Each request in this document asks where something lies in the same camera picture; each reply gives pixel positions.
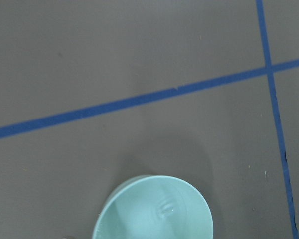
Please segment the light green ceramic bowl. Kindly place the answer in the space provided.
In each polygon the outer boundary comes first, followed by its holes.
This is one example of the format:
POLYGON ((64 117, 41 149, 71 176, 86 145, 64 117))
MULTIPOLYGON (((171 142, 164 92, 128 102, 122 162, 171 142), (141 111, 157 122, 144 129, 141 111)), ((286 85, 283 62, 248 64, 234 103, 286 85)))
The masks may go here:
POLYGON ((213 219, 203 195, 172 176, 140 175, 107 197, 93 239, 211 239, 213 219))

